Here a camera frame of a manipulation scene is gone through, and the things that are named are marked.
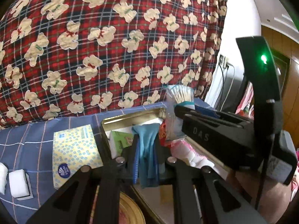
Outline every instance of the power outlet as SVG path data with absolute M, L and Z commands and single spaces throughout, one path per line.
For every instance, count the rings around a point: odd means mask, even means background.
M 227 67 L 227 63 L 228 63 L 228 57 L 224 57 L 224 60 L 223 60 L 223 68 L 226 68 L 226 67 Z
M 225 58 L 225 57 L 224 57 L 223 55 L 220 54 L 220 56 L 219 56 L 219 65 L 220 65 L 220 66 L 223 66 L 223 64 L 224 64 L 224 58 Z

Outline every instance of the screw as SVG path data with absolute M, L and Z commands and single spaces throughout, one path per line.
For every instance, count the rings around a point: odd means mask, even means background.
M 81 167 L 81 172 L 87 173 L 90 169 L 91 169 L 90 166 L 84 165 L 84 166 Z
M 170 156 L 170 157 L 167 158 L 167 161 L 170 162 L 170 163 L 175 163 L 177 161 L 177 159 L 174 156 Z
M 116 160 L 117 163 L 124 163 L 125 162 L 125 158 L 122 157 L 122 156 L 117 157 L 115 160 Z
M 203 166 L 201 169 L 204 171 L 204 173 L 210 173 L 212 170 L 212 168 L 209 166 Z

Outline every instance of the blue cloth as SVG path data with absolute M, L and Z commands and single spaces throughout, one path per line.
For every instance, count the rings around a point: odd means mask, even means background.
M 177 105 L 181 105 L 181 106 L 185 106 L 185 105 L 194 105 L 194 102 L 190 102 L 190 101 L 184 101 L 184 102 L 181 102 L 181 103 L 179 103 L 179 104 L 177 104 Z
M 165 107 L 163 102 L 80 117 L 56 118 L 1 130 L 0 162 L 7 166 L 9 172 L 13 169 L 24 169 L 28 173 L 34 198 L 22 201 L 13 199 L 7 177 L 5 195 L 0 194 L 0 201 L 18 224 L 24 224 L 54 194 L 56 191 L 53 187 L 52 173 L 54 132 L 90 124 L 97 140 L 103 119 L 160 107 Z
M 216 110 L 200 98 L 194 98 L 194 105 L 197 112 L 210 117 L 220 118 L 220 116 L 216 114 Z
M 157 165 L 154 142 L 160 124 L 135 125 L 132 132 L 139 135 L 139 181 L 142 188 L 157 187 Z

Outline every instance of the green led light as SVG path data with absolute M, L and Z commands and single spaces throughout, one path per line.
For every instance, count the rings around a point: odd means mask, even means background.
M 267 64 L 267 57 L 265 55 L 261 56 L 261 60 L 264 62 L 264 64 Z

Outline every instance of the logo on tissue box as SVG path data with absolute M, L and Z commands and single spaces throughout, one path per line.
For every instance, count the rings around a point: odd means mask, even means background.
M 68 168 L 67 163 L 62 163 L 58 166 L 58 174 L 64 179 L 67 179 L 71 175 L 71 171 Z

